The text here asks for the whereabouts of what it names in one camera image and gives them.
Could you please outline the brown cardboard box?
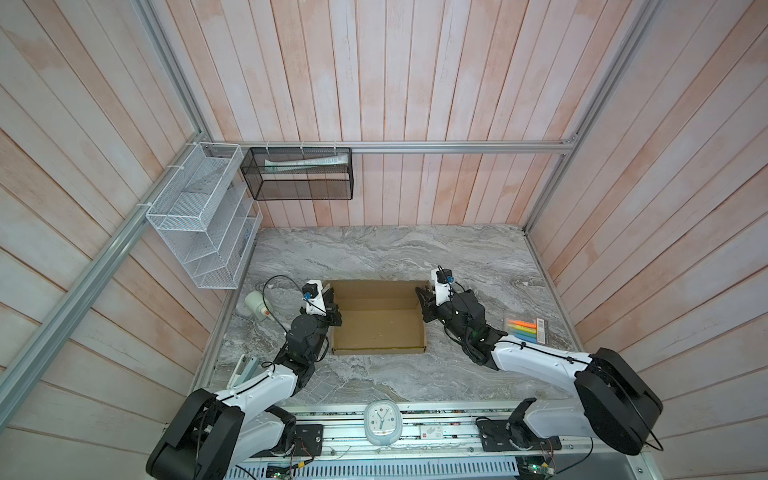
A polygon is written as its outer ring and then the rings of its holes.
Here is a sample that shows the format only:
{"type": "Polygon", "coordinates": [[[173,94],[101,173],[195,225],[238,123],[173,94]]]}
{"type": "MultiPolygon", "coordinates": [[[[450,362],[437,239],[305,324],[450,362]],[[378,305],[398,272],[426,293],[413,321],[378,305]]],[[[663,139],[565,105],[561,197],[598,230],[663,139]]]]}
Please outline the brown cardboard box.
{"type": "Polygon", "coordinates": [[[332,329],[335,356],[426,352],[426,324],[416,289],[426,282],[332,280],[342,325],[332,329]]]}

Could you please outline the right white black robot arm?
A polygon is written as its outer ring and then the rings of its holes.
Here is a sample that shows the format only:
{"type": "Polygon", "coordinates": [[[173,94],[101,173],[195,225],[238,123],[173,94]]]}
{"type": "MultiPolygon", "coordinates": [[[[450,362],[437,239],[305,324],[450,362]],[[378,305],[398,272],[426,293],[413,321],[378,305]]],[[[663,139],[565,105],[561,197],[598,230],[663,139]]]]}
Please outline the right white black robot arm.
{"type": "Polygon", "coordinates": [[[439,322],[473,363],[535,377],[570,394],[565,406],[521,401],[501,423],[506,443],[531,450],[562,436],[584,437],[625,455],[662,447],[653,432],[662,401],[617,352],[568,352],[511,336],[486,322],[471,290],[437,283],[415,292],[424,321],[439,322]]]}

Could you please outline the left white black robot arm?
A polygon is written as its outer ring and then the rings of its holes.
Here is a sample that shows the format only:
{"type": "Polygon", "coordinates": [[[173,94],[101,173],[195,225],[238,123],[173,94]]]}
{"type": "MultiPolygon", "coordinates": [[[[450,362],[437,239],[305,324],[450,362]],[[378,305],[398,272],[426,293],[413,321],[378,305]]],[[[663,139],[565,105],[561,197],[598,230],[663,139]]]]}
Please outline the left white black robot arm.
{"type": "Polygon", "coordinates": [[[311,280],[302,294],[300,315],[261,373],[229,389],[200,388],[186,398],[149,455],[149,476],[222,479],[256,453],[291,452],[296,418],[278,403],[306,386],[328,352],[329,329],[342,324],[331,287],[311,280]]]}

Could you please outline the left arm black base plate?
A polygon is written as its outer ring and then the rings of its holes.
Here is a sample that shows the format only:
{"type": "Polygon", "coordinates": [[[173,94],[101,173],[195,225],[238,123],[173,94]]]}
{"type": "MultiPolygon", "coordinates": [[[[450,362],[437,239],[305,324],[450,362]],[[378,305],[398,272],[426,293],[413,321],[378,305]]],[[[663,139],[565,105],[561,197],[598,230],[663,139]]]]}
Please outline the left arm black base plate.
{"type": "Polygon", "coordinates": [[[324,426],[319,423],[298,424],[289,431],[288,443],[280,440],[271,450],[263,450],[253,455],[253,458],[303,456],[317,457],[322,453],[324,426]]]}

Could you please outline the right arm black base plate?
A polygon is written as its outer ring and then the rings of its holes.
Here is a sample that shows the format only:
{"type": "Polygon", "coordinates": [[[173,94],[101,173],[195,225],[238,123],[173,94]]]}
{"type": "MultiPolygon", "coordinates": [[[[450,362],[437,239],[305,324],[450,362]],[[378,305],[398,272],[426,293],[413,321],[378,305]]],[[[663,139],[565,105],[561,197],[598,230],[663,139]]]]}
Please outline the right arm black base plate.
{"type": "Polygon", "coordinates": [[[524,423],[511,420],[492,420],[481,416],[475,419],[484,452],[508,452],[562,449],[559,437],[537,437],[524,423]]]}

